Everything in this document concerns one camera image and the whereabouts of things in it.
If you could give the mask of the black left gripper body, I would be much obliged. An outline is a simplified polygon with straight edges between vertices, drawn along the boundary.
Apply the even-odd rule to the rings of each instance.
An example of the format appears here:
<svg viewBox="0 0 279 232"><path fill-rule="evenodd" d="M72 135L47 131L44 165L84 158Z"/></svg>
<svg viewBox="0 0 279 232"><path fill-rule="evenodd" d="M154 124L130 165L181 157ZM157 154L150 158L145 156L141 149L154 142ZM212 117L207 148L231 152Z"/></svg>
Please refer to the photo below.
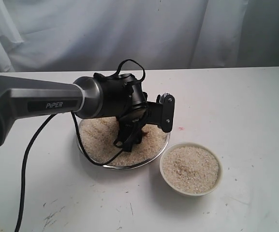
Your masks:
<svg viewBox="0 0 279 232"><path fill-rule="evenodd" d="M133 146L142 142L144 136L142 128L147 123L147 117L148 113L135 121L123 121L121 117L116 117L119 130L113 145L121 149L122 152L132 152Z"/></svg>

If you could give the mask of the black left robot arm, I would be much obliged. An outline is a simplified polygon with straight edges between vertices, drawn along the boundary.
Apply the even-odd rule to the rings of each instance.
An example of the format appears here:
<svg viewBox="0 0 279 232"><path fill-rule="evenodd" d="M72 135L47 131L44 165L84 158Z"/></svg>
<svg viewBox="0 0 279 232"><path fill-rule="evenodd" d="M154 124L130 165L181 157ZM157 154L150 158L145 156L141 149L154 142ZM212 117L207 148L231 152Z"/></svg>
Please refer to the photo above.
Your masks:
<svg viewBox="0 0 279 232"><path fill-rule="evenodd" d="M81 119L141 120L147 100L132 74L82 76L72 84L0 75L0 146L17 119L74 112Z"/></svg>

